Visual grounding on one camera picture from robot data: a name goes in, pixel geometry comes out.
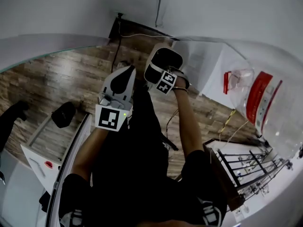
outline white wall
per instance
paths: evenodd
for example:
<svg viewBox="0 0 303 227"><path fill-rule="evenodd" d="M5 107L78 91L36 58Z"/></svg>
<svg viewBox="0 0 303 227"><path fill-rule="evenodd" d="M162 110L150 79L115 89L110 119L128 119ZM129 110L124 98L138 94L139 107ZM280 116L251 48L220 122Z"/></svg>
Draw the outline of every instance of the white wall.
<svg viewBox="0 0 303 227"><path fill-rule="evenodd" d="M49 33L106 38L118 11L125 19L155 27L157 4L158 0L0 0L0 38ZM163 0L158 21L162 27L157 29L200 39L257 42L257 47L264 43L303 61L302 10L303 0ZM241 44L239 51L246 46ZM262 48L271 58L267 49Z"/></svg>
<svg viewBox="0 0 303 227"><path fill-rule="evenodd" d="M303 60L303 0L169 0L163 31L262 42Z"/></svg>
<svg viewBox="0 0 303 227"><path fill-rule="evenodd" d="M6 185L0 183L1 217L12 227L35 227L39 199L43 194L34 172L10 153L1 153L1 167L6 178Z"/></svg>

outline red label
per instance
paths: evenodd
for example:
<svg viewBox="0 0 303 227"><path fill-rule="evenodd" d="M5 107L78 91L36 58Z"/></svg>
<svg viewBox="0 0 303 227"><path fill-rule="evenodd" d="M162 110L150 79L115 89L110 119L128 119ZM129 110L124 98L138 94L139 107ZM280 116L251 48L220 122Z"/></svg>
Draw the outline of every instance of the red label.
<svg viewBox="0 0 303 227"><path fill-rule="evenodd" d="M272 75L262 71L259 73L256 80L252 84L246 105L246 116L252 124L255 124L257 109L260 104L262 95L272 78Z"/></svg>
<svg viewBox="0 0 303 227"><path fill-rule="evenodd" d="M224 73L224 83L223 83L223 92L225 94L227 94L227 91L228 91L228 74L231 73L231 71L228 71L226 73Z"/></svg>

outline black shirt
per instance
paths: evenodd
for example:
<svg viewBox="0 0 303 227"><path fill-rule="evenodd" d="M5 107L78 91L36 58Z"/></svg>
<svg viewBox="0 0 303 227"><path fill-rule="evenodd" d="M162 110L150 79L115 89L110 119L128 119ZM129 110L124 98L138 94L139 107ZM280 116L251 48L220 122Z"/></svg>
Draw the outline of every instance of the black shirt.
<svg viewBox="0 0 303 227"><path fill-rule="evenodd" d="M209 159L201 150L188 155L182 180L168 177L104 177L90 187L82 177L66 177L59 218L64 226L135 226L142 221L182 220L219 226L227 203Z"/></svg>

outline hand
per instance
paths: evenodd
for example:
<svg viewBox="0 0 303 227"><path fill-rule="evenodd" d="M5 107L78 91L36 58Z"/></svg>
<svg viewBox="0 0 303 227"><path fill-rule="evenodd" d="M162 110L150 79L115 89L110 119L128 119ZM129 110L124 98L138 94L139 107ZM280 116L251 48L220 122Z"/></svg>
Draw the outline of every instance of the hand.
<svg viewBox="0 0 303 227"><path fill-rule="evenodd" d="M177 80L176 80L176 83L175 83L175 87L185 88L186 87L185 79L182 78L182 77L177 77Z"/></svg>

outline black bag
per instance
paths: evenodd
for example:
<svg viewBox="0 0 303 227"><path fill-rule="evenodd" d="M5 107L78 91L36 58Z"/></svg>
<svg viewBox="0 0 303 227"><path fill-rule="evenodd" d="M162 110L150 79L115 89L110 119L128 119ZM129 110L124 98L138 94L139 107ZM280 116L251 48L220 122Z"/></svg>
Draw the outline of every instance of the black bag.
<svg viewBox="0 0 303 227"><path fill-rule="evenodd" d="M58 128L64 128L70 125L75 113L75 106L71 102L67 102L52 113L52 119Z"/></svg>

